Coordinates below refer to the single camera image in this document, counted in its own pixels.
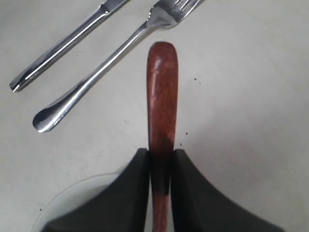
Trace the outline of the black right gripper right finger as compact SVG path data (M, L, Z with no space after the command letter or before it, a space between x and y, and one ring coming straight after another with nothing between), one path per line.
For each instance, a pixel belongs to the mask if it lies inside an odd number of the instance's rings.
M223 195L182 149L172 156L171 205L176 232L283 231Z

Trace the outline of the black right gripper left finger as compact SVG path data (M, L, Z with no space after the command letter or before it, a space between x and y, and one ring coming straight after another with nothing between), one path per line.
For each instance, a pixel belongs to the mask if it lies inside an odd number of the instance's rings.
M44 232L142 232L150 186L150 155L139 148L120 175L99 195L49 221Z

